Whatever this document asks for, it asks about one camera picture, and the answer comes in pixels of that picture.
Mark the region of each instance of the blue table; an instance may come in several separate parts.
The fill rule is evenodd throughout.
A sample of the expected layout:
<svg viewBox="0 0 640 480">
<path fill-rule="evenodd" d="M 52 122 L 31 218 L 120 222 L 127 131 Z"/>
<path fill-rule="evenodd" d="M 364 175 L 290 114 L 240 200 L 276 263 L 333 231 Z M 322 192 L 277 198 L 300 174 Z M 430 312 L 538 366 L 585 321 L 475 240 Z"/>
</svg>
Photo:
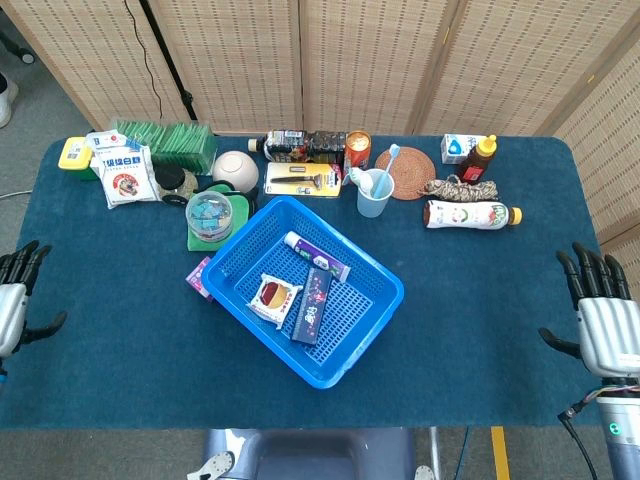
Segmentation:
<svg viewBox="0 0 640 480">
<path fill-rule="evenodd" d="M 424 200 L 393 200 L 375 220 L 356 191 L 303 203 L 392 270 L 405 300 L 337 386 L 314 390 L 217 304 L 184 281 L 183 210 L 144 203 L 108 211 L 97 182 L 46 153 L 20 244 L 54 246 L 28 320 L 68 310 L 52 339 L 6 362 L 4 428 L 368 427 L 546 425 L 594 379 L 536 329 L 576 338 L 556 249 L 597 248 L 571 153 L 552 138 L 500 138 L 487 179 L 520 206 L 517 227 L 426 230 Z M 440 137 L 374 137 L 426 152 L 439 178 Z M 219 138 L 219 153 L 246 148 Z M 263 171 L 263 161 L 254 157 Z M 264 205 L 268 198 L 260 197 Z M 583 415 L 589 421 L 595 419 Z"/>
</svg>

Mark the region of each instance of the soda can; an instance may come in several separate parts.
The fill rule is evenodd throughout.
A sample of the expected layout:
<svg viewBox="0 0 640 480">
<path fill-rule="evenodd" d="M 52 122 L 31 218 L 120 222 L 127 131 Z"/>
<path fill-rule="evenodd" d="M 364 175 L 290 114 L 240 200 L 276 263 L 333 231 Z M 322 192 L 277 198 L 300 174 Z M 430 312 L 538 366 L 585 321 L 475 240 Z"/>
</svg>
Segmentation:
<svg viewBox="0 0 640 480">
<path fill-rule="evenodd" d="M 371 154 L 371 136 L 364 130 L 349 133 L 344 153 L 345 170 L 352 167 L 366 169 Z"/>
</svg>

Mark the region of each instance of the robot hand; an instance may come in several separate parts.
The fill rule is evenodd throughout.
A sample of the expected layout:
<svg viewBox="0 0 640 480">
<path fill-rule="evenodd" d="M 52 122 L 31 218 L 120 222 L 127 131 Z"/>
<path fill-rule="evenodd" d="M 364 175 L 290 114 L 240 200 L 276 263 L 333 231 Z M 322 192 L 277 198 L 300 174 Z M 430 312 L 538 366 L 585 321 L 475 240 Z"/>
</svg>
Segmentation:
<svg viewBox="0 0 640 480">
<path fill-rule="evenodd" d="M 6 380 L 7 372 L 2 361 L 17 352 L 22 345 L 50 337 L 56 333 L 67 318 L 59 313 L 53 322 L 44 328 L 26 328 L 27 303 L 38 278 L 42 259 L 51 251 L 47 245 L 40 250 L 33 241 L 21 250 L 0 257 L 0 384 Z"/>
<path fill-rule="evenodd" d="M 567 276 L 580 344 L 560 340 L 546 328 L 538 330 L 540 336 L 555 350 L 581 359 L 598 377 L 640 376 L 640 309 L 631 300 L 622 267 L 612 256 L 603 260 L 579 243 L 573 250 L 580 270 L 566 253 L 556 257 Z"/>
</svg>

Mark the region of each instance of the white sneaker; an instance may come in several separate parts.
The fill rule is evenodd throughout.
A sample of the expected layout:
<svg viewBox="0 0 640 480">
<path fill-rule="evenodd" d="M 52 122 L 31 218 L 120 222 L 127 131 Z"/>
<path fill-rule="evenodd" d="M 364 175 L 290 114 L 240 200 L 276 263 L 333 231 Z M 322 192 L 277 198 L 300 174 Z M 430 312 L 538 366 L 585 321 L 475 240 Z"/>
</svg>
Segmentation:
<svg viewBox="0 0 640 480">
<path fill-rule="evenodd" d="M 11 120 L 11 104 L 18 96 L 18 86 L 7 78 L 7 89 L 0 93 L 0 128 Z"/>
</svg>

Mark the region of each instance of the gray carpet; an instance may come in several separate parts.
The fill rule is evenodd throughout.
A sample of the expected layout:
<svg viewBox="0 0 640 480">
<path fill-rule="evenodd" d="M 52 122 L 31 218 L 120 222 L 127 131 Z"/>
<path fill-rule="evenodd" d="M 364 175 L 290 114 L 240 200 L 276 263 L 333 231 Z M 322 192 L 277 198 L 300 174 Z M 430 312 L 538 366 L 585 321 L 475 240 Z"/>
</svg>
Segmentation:
<svg viewBox="0 0 640 480">
<path fill-rule="evenodd" d="M 24 45 L 3 13 L 0 30 Z M 20 87 L 14 117 L 7 127 L 0 129 L 2 195 L 31 189 L 47 147 L 59 138 L 84 135 L 90 126 L 42 63 L 24 65 L 0 47 L 0 70 Z M 0 253 L 14 250 L 28 201 L 28 196 L 0 200 Z M 558 405 L 558 411 L 564 407 Z M 578 431 L 600 479 L 612 478 L 600 429 Z M 463 428 L 441 431 L 443 473 L 447 480 L 454 478 L 463 437 Z M 203 432 L 191 430 L 0 432 L 0 478 L 184 479 L 187 472 L 199 467 L 203 441 Z M 506 442 L 512 479 L 588 478 L 578 449 L 560 427 L 510 428 L 506 431 Z M 416 443 L 418 461 L 429 464 L 425 430 L 416 432 Z M 472 430 L 459 478 L 495 478 L 489 429 Z"/>
</svg>

